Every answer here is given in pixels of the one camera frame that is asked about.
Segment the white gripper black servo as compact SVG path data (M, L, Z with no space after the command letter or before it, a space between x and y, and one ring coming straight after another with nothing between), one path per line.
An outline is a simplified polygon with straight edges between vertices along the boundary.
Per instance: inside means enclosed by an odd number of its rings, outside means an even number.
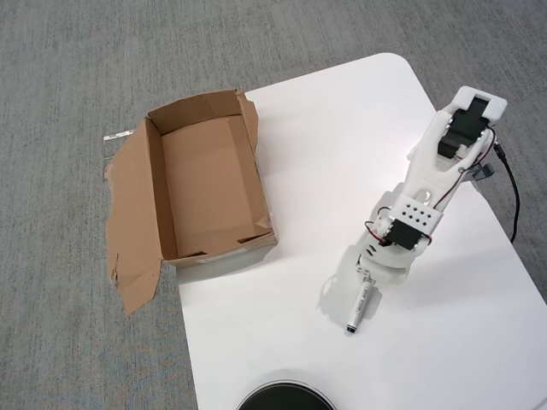
M406 280L405 267L392 267L379 264L375 268L373 265L365 264L358 265L357 271L363 275L364 281L375 281L377 285L401 284Z

